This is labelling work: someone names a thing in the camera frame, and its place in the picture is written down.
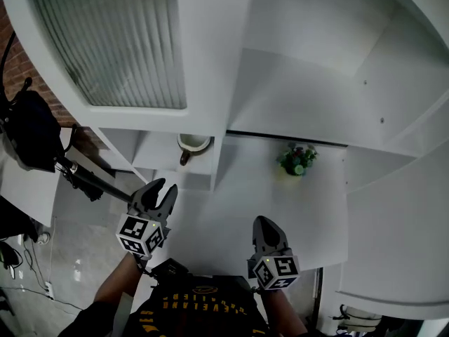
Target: forearm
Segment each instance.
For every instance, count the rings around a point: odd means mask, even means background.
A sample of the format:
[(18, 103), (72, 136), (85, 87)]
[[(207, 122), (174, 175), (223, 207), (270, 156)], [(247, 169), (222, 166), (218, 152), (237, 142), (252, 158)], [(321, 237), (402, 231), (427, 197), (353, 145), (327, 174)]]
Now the forearm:
[(284, 337), (296, 337), (307, 332), (282, 290), (262, 292), (262, 302), (272, 331)]
[(94, 302), (108, 302), (118, 305), (121, 294), (133, 297), (142, 276), (134, 256), (127, 253), (116, 269), (106, 278), (95, 295)]

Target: shirt sleeve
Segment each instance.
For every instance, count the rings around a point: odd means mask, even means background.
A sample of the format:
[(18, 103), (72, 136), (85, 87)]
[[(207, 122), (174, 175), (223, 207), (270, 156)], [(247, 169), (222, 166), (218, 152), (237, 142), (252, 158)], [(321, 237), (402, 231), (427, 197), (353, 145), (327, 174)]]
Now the shirt sleeve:
[(59, 337), (106, 336), (114, 324), (117, 306), (106, 302), (94, 302), (81, 311), (76, 319), (59, 334)]

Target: black t-shirt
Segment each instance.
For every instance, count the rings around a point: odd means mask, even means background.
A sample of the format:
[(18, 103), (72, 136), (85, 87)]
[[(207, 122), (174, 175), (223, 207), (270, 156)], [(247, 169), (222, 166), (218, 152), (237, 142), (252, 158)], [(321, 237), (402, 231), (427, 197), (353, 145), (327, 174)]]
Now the black t-shirt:
[[(94, 303), (60, 337), (106, 336), (115, 306)], [(253, 293), (243, 277), (188, 277), (154, 288), (131, 314), (123, 336), (269, 336)]]

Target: potted plant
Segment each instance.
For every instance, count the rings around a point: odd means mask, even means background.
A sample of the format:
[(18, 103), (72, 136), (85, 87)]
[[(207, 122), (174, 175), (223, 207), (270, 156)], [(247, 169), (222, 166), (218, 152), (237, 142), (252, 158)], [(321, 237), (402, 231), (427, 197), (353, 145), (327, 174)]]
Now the potted plant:
[(313, 145), (307, 145), (307, 149), (304, 149), (295, 143), (288, 143), (288, 150), (281, 154), (276, 161), (288, 175), (299, 176), (299, 180), (305, 176), (307, 169), (313, 166), (318, 155)]

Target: cabinet door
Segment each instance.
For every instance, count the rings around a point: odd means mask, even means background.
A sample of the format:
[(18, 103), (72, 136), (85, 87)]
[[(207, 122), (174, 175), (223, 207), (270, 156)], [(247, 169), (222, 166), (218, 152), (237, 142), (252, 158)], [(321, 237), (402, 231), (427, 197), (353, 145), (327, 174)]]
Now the cabinet door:
[(449, 317), (449, 142), (347, 196), (341, 303), (408, 319)]
[(4, 0), (84, 126), (224, 134), (250, 0)]

